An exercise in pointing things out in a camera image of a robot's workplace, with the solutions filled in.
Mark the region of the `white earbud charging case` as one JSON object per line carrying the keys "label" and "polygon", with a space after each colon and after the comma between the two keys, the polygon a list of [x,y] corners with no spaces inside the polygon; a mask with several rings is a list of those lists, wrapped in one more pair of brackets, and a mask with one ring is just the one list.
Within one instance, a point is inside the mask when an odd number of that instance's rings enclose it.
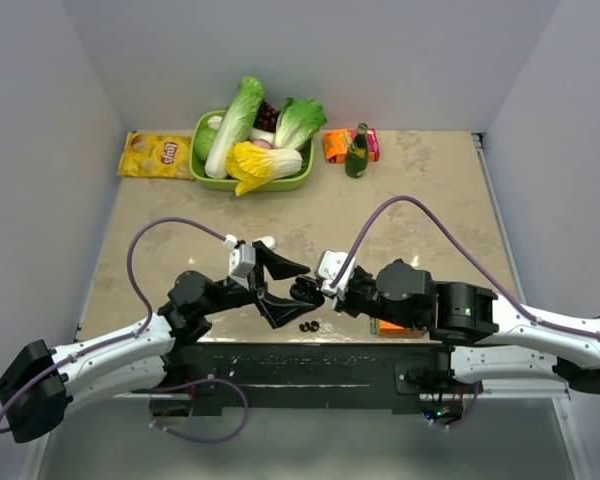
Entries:
{"label": "white earbud charging case", "polygon": [[276,248],[277,242],[273,236],[264,236],[259,239],[261,243],[263,243],[268,249],[274,250]]}

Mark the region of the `black earbud charging case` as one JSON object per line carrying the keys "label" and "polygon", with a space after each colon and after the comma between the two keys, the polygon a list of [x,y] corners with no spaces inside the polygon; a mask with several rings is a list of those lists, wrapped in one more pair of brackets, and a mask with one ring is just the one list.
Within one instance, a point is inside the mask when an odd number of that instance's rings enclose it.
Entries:
{"label": "black earbud charging case", "polygon": [[325,302],[325,297],[320,286],[321,283],[318,280],[307,275],[300,275],[295,278],[289,293],[297,301],[321,307]]}

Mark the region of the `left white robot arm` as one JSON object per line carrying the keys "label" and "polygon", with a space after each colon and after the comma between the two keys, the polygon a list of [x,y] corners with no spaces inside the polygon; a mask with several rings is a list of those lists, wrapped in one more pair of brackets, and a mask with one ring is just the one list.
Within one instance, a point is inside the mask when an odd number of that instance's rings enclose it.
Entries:
{"label": "left white robot arm", "polygon": [[269,293],[267,276],[284,280],[310,269],[264,242],[239,242],[228,264],[227,277],[218,281],[192,270],[180,274],[167,303],[128,327],[54,348],[42,340],[24,346],[0,377],[0,434],[18,444],[35,440],[57,427],[68,408],[105,391],[180,390],[187,368],[166,357],[204,336],[213,313],[253,305],[277,329],[315,310]]}

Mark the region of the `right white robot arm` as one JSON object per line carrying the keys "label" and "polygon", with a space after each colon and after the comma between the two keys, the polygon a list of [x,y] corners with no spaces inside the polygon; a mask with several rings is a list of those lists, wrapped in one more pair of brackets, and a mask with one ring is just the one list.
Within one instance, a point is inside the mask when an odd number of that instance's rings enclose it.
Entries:
{"label": "right white robot arm", "polygon": [[436,282],[396,260],[372,276],[342,252],[317,268],[333,309],[426,332],[449,346],[425,369],[428,386],[493,378],[543,378],[600,395],[600,316],[577,318],[517,305],[503,294],[463,282]]}

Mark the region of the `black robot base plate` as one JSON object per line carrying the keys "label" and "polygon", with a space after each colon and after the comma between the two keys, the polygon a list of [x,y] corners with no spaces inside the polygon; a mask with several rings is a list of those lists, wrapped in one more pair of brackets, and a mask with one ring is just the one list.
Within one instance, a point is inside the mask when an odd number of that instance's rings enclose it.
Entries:
{"label": "black robot base plate", "polygon": [[[449,349],[391,343],[197,343],[165,358],[166,376],[158,386],[204,380],[193,394],[196,415],[215,416],[225,408],[248,404],[271,409],[389,410],[451,423],[467,411],[477,387],[450,378],[443,367]],[[118,394],[105,391],[67,412]]]}

